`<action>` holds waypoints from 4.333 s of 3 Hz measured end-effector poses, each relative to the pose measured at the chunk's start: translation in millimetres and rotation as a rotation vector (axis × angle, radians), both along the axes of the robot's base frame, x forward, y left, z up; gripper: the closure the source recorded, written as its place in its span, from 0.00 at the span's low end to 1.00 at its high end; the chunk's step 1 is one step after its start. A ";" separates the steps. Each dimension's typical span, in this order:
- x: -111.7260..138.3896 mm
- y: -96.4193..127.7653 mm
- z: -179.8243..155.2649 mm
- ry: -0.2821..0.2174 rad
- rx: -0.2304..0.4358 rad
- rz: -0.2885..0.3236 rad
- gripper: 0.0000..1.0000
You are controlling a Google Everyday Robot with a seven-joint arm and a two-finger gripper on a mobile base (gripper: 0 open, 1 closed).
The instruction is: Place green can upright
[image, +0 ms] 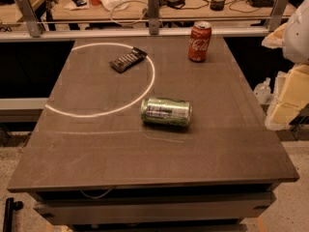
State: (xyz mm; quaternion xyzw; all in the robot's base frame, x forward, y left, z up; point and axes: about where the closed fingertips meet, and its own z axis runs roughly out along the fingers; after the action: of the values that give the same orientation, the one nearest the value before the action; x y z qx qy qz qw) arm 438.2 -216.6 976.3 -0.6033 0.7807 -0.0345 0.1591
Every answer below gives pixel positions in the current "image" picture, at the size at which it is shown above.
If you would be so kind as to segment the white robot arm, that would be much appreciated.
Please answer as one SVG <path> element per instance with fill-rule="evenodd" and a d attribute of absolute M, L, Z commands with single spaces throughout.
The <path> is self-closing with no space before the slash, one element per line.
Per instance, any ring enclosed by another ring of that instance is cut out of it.
<path fill-rule="evenodd" d="M 273 100 L 265 126 L 272 131 L 287 127 L 309 104 L 309 0 L 304 0 L 289 20 L 270 33 L 262 46 L 281 48 L 294 66 L 275 80 Z"/>

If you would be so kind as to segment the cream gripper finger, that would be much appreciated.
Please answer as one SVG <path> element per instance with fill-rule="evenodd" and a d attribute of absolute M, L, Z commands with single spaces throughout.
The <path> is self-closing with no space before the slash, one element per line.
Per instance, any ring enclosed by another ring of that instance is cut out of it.
<path fill-rule="evenodd" d="M 308 103 L 309 66 L 295 64 L 287 73 L 279 73 L 275 79 L 265 126 L 272 131 L 285 129 Z"/>
<path fill-rule="evenodd" d="M 283 35 L 287 24 L 284 23 L 271 32 L 262 40 L 262 46 L 267 48 L 281 48 L 283 46 Z"/>

